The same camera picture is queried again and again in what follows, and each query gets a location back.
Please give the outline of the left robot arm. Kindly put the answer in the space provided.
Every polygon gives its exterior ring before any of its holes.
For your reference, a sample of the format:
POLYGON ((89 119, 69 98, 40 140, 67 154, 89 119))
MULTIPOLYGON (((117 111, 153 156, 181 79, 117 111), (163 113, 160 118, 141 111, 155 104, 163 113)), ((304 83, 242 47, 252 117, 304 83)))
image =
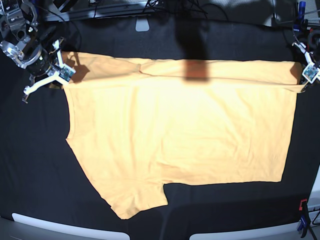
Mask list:
POLYGON ((306 65, 302 66, 300 84, 303 85, 301 93, 311 86, 320 83, 320 30, 311 29, 306 43, 299 41, 295 33, 295 41, 292 43, 304 56, 306 65))

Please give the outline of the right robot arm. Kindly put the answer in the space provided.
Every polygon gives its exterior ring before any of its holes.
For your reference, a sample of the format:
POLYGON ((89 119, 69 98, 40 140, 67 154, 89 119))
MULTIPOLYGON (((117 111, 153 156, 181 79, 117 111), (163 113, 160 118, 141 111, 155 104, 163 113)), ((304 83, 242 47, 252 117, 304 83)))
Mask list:
POLYGON ((38 17, 36 6, 29 0, 0 2, 0 49, 30 74, 23 102, 40 87, 51 83, 66 85, 71 78, 62 58, 65 37, 58 35, 55 26, 41 26, 38 17))

